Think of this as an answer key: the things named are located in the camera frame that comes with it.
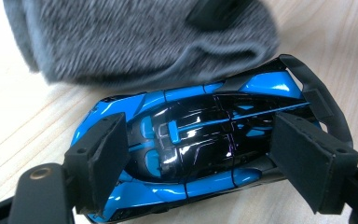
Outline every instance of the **blue sports car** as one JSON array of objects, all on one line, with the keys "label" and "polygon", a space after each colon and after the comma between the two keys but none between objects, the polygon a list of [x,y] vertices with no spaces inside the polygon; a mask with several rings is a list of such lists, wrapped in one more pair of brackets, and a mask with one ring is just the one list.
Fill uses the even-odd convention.
[{"label": "blue sports car", "polygon": [[100,119],[124,112],[131,158],[102,215],[119,222],[284,179],[269,158],[277,112],[318,125],[279,60],[214,83],[102,99],[72,145]]}]

